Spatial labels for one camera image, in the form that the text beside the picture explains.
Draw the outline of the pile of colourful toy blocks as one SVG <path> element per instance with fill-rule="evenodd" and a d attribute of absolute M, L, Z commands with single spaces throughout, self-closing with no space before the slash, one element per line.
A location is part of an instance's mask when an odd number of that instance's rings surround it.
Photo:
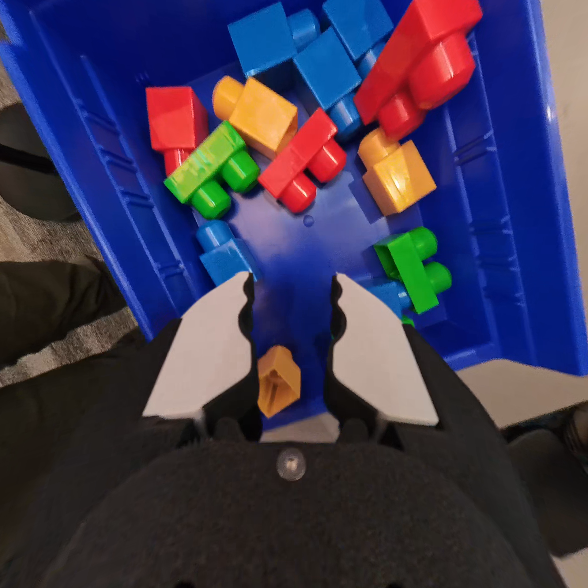
<path fill-rule="evenodd" d="M 321 21 L 281 2 L 228 25 L 245 76 L 212 90 L 218 126 L 187 86 L 146 89 L 152 148 L 168 191 L 196 213 L 201 262 L 219 285 L 265 269 L 263 319 L 310 324 L 331 275 L 404 284 L 413 313 L 438 305 L 449 271 L 397 269 L 383 224 L 447 192 L 433 148 L 407 137 L 474 75 L 479 1 L 411 1 L 393 25 L 382 1 L 326 1 Z"/>

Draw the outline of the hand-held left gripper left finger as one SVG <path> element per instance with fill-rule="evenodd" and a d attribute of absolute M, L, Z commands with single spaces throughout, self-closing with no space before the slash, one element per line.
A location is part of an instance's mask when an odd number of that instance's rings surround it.
<path fill-rule="evenodd" d="M 224 418 L 258 442 L 259 375 L 252 340 L 254 276 L 241 271 L 182 315 L 143 409 L 143 417 L 189 419 L 212 437 Z"/>

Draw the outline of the blue plastic bin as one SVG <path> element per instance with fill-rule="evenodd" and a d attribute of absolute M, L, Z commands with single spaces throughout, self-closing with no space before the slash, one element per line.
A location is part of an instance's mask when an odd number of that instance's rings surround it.
<path fill-rule="evenodd" d="M 214 84 L 239 72 L 228 25 L 272 1 L 1 1 L 1 59 L 72 200 L 153 338 L 213 288 L 202 222 L 164 187 L 145 89 Z M 437 190 L 377 217 L 357 143 L 344 171 L 295 217 L 255 189 L 233 192 L 228 223 L 246 241 L 259 353 L 289 348 L 302 398 L 268 428 L 325 411 L 330 287 L 384 276 L 373 244 L 424 226 L 453 277 L 415 326 L 456 371 L 493 359 L 587 375 L 587 334 L 566 173 L 539 1 L 481 1 L 468 36 L 473 79 L 410 138 Z"/>

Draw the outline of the person's dark trousers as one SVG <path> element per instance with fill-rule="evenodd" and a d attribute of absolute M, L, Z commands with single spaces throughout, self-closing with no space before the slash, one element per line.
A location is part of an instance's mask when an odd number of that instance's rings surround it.
<path fill-rule="evenodd" d="M 2 261 L 1 369 L 126 306 L 103 261 Z M 1 507 L 14 508 L 36 485 L 111 368 L 144 343 L 134 328 L 106 352 L 1 387 Z"/>

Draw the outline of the orange toy block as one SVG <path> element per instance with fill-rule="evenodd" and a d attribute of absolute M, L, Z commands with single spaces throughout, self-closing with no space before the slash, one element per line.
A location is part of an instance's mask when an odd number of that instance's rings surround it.
<path fill-rule="evenodd" d="M 258 407 L 265 417 L 274 417 L 300 399 L 302 375 L 288 348 L 271 347 L 258 359 L 258 375 Z"/>

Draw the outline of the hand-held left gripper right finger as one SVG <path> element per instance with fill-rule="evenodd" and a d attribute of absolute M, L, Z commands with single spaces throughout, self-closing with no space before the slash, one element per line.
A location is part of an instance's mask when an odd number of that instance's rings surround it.
<path fill-rule="evenodd" d="M 332 278 L 330 304 L 324 403 L 340 433 L 348 422 L 359 422 L 376 440 L 394 424 L 437 426 L 401 319 L 343 273 Z"/>

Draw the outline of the black floor stand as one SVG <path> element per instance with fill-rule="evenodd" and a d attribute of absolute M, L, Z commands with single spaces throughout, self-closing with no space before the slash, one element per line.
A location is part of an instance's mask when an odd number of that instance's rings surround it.
<path fill-rule="evenodd" d="M 21 103 L 1 108 L 1 197 L 36 220 L 73 223 L 81 219 Z"/>

